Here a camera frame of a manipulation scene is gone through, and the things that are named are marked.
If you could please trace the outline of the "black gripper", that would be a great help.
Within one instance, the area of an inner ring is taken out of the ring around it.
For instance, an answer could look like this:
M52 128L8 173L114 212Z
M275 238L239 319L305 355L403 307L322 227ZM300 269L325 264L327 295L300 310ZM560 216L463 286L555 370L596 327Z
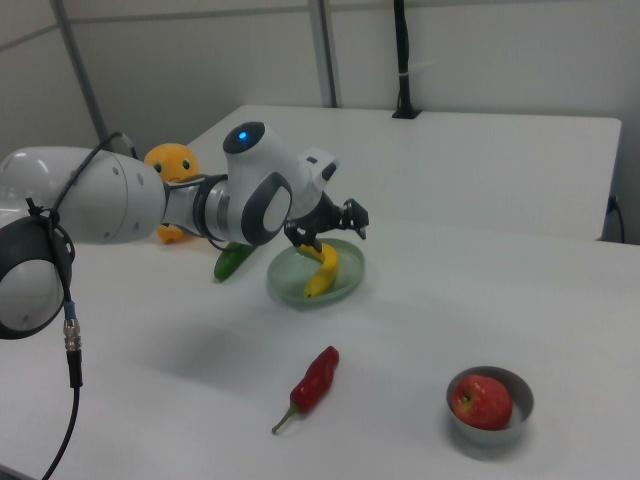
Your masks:
M288 219L284 224L284 233L294 246L299 246L299 251L322 253L318 234L335 229L352 230L365 240L368 226L369 213L355 199L348 199L338 206L328 196L322 196L310 213L297 219Z

